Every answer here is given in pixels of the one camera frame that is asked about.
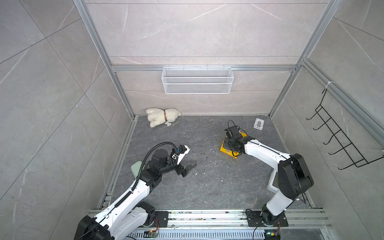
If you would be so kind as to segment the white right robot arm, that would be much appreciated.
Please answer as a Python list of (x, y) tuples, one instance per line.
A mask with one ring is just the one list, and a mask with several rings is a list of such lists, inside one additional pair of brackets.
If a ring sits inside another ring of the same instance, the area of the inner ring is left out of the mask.
[(283, 217), (285, 210), (314, 185), (314, 179), (303, 156), (277, 151), (250, 136), (226, 137), (221, 151), (234, 158), (248, 155), (273, 168), (269, 186), (277, 180), (276, 191), (263, 205), (260, 213), (261, 224), (266, 226), (276, 224), (278, 219)]

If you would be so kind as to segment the white plush teddy bear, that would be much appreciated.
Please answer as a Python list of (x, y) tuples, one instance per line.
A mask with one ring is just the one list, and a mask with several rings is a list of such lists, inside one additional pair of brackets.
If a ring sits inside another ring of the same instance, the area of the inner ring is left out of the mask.
[(173, 122), (176, 121), (178, 117), (182, 114), (176, 109), (158, 109), (158, 108), (149, 108), (146, 110), (147, 119), (150, 122), (150, 127), (155, 128), (156, 126), (165, 124), (169, 127)]

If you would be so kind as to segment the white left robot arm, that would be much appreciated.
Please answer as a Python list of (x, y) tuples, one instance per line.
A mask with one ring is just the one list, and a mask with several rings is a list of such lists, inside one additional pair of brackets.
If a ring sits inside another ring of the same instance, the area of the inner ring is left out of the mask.
[(140, 226), (151, 226), (156, 209), (144, 202), (159, 183), (163, 175), (175, 171), (186, 177), (196, 167), (184, 167), (182, 159), (190, 152), (186, 145), (177, 147), (172, 142), (154, 146), (139, 162), (133, 184), (110, 206), (95, 215), (85, 216), (78, 224), (76, 240), (122, 240)]

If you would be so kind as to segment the white grey device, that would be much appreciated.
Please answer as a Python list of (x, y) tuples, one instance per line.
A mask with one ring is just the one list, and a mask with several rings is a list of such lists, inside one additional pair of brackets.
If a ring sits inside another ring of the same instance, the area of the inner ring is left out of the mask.
[(267, 189), (274, 194), (279, 190), (278, 172), (276, 170), (273, 170), (271, 174), (271, 177), (267, 185)]

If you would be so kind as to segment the white folding phone stand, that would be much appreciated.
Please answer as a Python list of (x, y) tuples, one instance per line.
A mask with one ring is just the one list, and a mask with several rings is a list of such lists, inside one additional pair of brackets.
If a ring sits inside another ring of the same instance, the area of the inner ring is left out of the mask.
[(264, 123), (265, 123), (265, 120), (260, 119), (260, 118), (256, 118), (254, 125), (253, 125), (253, 128), (256, 130), (262, 131), (264, 128)]

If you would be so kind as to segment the yellow plastic bin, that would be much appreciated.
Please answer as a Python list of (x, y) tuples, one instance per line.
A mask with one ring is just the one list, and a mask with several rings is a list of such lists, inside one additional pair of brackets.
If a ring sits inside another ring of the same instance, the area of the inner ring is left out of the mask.
[(243, 137), (247, 137), (246, 133), (240, 132), (240, 137), (232, 134), (230, 130), (225, 130), (226, 138), (224, 139), (220, 151), (237, 159), (238, 156), (245, 153), (244, 146), (240, 142)]

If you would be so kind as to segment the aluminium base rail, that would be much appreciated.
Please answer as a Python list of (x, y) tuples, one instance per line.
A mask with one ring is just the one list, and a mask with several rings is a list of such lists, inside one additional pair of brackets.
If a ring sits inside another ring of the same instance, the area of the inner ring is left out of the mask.
[(155, 217), (165, 229), (332, 229), (321, 209), (288, 209), (272, 223), (263, 224), (260, 211), (157, 210)]

